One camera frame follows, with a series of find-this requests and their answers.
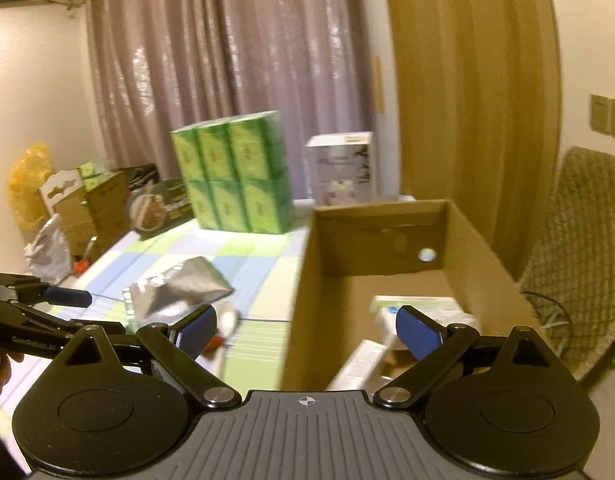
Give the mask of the green medicine box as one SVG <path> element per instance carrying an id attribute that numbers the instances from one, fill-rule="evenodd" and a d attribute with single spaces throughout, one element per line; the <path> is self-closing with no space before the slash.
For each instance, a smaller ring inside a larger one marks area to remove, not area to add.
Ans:
<path id="1" fill-rule="evenodd" d="M 463 323 L 477 330 L 480 328 L 479 321 L 460 307 L 453 297 L 374 296 L 369 310 L 385 336 L 396 336 L 396 314 L 404 306 L 413 307 L 443 326 Z"/>

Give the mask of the small red object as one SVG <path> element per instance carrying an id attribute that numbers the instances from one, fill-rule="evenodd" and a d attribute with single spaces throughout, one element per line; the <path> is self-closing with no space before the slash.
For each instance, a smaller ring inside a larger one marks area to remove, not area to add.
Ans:
<path id="1" fill-rule="evenodd" d="M 215 335 L 205 346 L 203 353 L 204 354 L 213 354 L 219 348 L 225 344 L 225 339 L 222 336 Z"/>

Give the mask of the silver foil pouch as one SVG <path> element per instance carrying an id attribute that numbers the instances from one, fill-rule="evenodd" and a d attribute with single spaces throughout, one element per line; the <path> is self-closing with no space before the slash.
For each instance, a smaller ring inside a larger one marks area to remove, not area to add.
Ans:
<path id="1" fill-rule="evenodd" d="M 128 320 L 137 328 L 154 322 L 173 325 L 233 292 L 234 287 L 210 261 L 194 257 L 132 283 L 124 301 Z"/>

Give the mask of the white rice spoon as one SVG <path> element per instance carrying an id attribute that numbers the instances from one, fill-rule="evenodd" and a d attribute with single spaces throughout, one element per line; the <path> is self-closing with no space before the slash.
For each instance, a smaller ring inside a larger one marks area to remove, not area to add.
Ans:
<path id="1" fill-rule="evenodd" d="M 240 312 L 231 301 L 225 300 L 216 304 L 217 333 L 224 339 L 229 339 L 237 330 L 240 322 Z"/>

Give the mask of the white plastic bag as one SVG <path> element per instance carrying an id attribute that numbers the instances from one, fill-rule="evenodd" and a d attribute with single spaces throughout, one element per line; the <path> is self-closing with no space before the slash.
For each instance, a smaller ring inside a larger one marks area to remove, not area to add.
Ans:
<path id="1" fill-rule="evenodd" d="M 28 270 L 50 285 L 60 284 L 72 272 L 68 241 L 61 230 L 60 214 L 53 214 L 34 240 L 25 246 Z"/>

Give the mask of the brown cardboard box stack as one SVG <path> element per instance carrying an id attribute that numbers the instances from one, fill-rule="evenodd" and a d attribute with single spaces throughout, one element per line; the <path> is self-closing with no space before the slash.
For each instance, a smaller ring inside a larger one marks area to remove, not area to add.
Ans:
<path id="1" fill-rule="evenodd" d="M 126 214 L 129 188 L 125 174 L 117 172 L 90 191 L 79 188 L 54 206 L 61 217 L 61 231 L 75 260 L 85 255 L 88 244 L 97 239 L 88 259 L 96 261 L 130 230 Z"/>

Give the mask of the large open cardboard box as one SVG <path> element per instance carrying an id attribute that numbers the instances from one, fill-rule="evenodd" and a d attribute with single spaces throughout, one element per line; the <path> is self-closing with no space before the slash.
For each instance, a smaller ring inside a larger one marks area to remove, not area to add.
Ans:
<path id="1" fill-rule="evenodd" d="M 377 296 L 452 297 L 485 335 L 542 328 L 484 238 L 449 200 L 318 207 L 296 288 L 280 387 L 323 391 L 365 339 Z"/>

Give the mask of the white chair back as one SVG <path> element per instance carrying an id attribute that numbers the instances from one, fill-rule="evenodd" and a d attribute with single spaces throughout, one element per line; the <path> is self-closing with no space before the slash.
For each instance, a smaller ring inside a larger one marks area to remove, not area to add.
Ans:
<path id="1" fill-rule="evenodd" d="M 38 192 L 48 214 L 54 214 L 54 206 L 63 200 L 66 196 L 74 193 L 82 188 L 83 179 L 80 176 L 80 171 L 60 170 L 52 174 L 45 180 L 45 183 L 38 188 Z"/>

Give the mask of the yellow plastic bag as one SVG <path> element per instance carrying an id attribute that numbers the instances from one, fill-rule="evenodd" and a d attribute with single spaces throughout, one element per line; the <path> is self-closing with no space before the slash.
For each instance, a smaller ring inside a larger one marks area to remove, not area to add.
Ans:
<path id="1" fill-rule="evenodd" d="M 14 162 L 7 192 L 14 221 L 21 231 L 35 231 L 47 220 L 48 212 L 39 188 L 52 174 L 49 146 L 42 142 L 31 145 Z"/>

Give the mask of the quilted beige chair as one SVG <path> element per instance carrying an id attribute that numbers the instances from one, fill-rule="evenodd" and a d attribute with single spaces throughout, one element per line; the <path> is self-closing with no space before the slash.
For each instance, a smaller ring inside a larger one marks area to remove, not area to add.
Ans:
<path id="1" fill-rule="evenodd" d="M 615 359 L 615 156 L 567 151 L 520 288 L 557 356 L 595 388 Z"/>

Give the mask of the green tissue pack bundle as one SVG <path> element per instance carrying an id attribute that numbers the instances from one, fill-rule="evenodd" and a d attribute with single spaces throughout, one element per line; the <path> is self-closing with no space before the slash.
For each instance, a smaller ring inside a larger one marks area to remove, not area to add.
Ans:
<path id="1" fill-rule="evenodd" d="M 292 193 L 277 110 L 196 122 L 172 131 L 170 138 L 203 229 L 289 230 Z"/>

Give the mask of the white humidifier product box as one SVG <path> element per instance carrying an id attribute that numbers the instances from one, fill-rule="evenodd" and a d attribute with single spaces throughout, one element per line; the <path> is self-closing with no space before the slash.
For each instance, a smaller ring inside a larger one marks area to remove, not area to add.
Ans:
<path id="1" fill-rule="evenodd" d="M 377 195 L 371 131 L 324 133 L 305 145 L 309 183 L 319 206 L 370 203 Z"/>

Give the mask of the beige curtain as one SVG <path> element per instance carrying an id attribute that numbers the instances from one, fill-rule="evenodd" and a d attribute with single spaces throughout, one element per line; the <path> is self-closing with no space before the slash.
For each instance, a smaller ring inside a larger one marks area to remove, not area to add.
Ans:
<path id="1" fill-rule="evenodd" d="M 291 188 L 309 194 L 304 145 L 373 126 L 362 0 L 87 0 L 106 154 L 179 169 L 170 135 L 275 110 Z"/>

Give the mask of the wooden door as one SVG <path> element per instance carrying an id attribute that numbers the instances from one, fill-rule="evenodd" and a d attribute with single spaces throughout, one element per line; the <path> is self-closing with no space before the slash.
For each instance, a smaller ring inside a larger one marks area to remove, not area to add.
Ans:
<path id="1" fill-rule="evenodd" d="M 553 0 L 388 0 L 403 191 L 448 198 L 513 276 L 539 234 L 561 115 Z"/>

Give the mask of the double wall socket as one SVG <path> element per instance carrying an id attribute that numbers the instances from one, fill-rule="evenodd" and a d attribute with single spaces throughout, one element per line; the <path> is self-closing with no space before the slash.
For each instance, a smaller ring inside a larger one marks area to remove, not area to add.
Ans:
<path id="1" fill-rule="evenodd" d="M 615 139 L 615 99 L 607 96 L 589 96 L 589 125 L 598 133 Z"/>

